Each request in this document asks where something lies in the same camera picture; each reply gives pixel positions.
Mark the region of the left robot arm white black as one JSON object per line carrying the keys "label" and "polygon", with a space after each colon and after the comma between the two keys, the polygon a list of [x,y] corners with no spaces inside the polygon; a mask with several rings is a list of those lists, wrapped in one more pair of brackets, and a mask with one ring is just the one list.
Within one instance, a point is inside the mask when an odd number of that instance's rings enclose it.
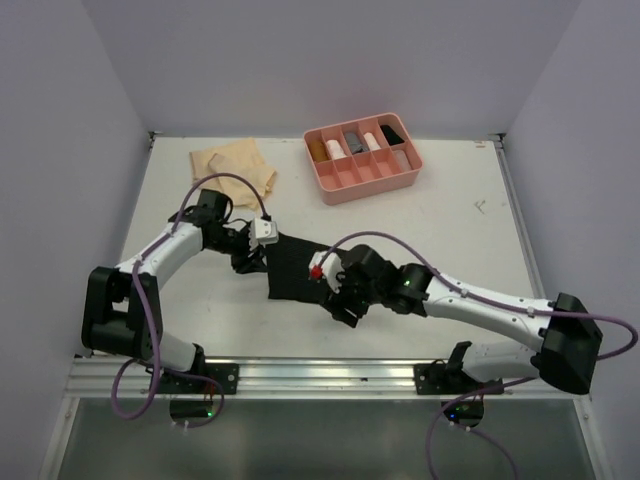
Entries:
{"label": "left robot arm white black", "polygon": [[204,190],[198,202],[168,219],[166,227],[140,253],[114,267],[89,275],[81,341],[84,347],[173,370],[185,392],[201,390],[208,379],[203,348],[168,333],[163,327],[160,290],[192,257],[205,250],[228,255],[239,274],[262,272],[254,228],[245,220],[231,228],[231,199]]}

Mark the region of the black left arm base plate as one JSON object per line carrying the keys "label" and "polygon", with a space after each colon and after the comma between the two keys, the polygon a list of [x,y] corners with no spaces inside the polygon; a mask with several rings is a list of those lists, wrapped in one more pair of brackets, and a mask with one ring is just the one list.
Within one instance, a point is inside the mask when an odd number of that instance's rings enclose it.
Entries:
{"label": "black left arm base plate", "polygon": [[240,365],[228,361],[214,361],[197,365],[196,369],[179,372],[164,369],[157,389],[167,395],[235,395],[240,379]]}

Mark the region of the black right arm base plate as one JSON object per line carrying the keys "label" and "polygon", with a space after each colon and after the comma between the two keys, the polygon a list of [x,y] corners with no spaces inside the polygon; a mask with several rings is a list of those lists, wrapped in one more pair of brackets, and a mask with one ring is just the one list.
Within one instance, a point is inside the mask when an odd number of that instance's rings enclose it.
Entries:
{"label": "black right arm base plate", "polygon": [[490,394],[501,395],[501,379],[478,382],[462,370],[463,355],[471,347],[470,341],[458,342],[447,360],[436,359],[413,365],[413,380],[418,395],[462,395],[483,388],[492,388]]}

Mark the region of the pink underwear cream waistband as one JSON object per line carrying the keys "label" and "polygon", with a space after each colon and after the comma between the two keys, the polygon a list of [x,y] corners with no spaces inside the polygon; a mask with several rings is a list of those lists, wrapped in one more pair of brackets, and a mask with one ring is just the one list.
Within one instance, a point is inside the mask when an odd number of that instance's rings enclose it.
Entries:
{"label": "pink underwear cream waistband", "polygon": [[412,170],[411,163],[403,150],[394,150],[393,154],[402,172],[409,172]]}

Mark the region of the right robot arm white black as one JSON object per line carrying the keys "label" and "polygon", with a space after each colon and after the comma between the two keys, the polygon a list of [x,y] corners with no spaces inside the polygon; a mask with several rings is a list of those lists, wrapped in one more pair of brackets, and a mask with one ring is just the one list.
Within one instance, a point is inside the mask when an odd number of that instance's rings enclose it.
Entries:
{"label": "right robot arm white black", "polygon": [[541,379],[569,394],[589,392],[603,334],[582,302],[561,294],[553,301],[515,297],[409,263],[396,266],[366,245],[343,254],[319,252],[309,263],[323,284],[321,306],[350,327],[381,305],[399,315],[463,322],[502,336],[502,341],[457,343],[449,357],[418,367],[426,394],[504,389],[507,379]]}

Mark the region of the black underwear orange trim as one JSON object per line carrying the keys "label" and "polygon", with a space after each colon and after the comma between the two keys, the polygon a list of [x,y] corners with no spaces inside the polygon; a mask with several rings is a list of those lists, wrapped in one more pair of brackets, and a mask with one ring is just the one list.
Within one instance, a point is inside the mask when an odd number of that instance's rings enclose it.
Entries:
{"label": "black underwear orange trim", "polygon": [[233,241],[231,266],[238,274],[265,273],[269,300],[319,305],[327,288],[310,278],[309,263],[314,254],[328,249],[285,234],[274,244],[251,247],[249,234],[244,232]]}

